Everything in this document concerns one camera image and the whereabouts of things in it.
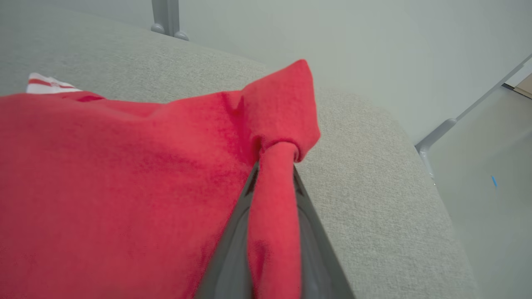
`fabric fold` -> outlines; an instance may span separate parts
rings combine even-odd
[[[258,298],[299,298],[301,250],[293,163],[320,137],[312,75],[304,60],[242,91],[244,146],[260,157],[248,224],[248,260]]]

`wrinkled fabric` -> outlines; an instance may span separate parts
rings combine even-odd
[[[305,61],[169,104],[0,98],[0,297],[192,298],[260,160],[257,298],[299,298],[293,162],[317,142]]]

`red stripe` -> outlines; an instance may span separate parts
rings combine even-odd
[[[41,84],[41,85],[46,85],[46,86],[52,86],[51,83],[46,82],[46,81],[42,81],[40,79],[29,79],[28,80],[28,84]],[[75,88],[75,87],[72,87],[72,86],[63,86],[63,85],[59,85],[59,87],[61,87],[61,88]]]

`fabric upholstery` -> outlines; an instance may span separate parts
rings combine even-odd
[[[167,103],[242,89],[269,72],[95,16],[0,5],[0,95],[23,91],[39,72],[108,98]],[[354,95],[315,94],[322,135],[297,168],[357,298],[477,297],[449,216],[402,128]]]

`gray sofa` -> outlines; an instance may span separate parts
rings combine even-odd
[[[96,16],[0,4],[0,95],[31,72],[107,98],[168,103],[241,89],[261,63]],[[322,137],[299,173],[359,299],[476,298],[468,259],[414,146],[390,115],[316,86]]]

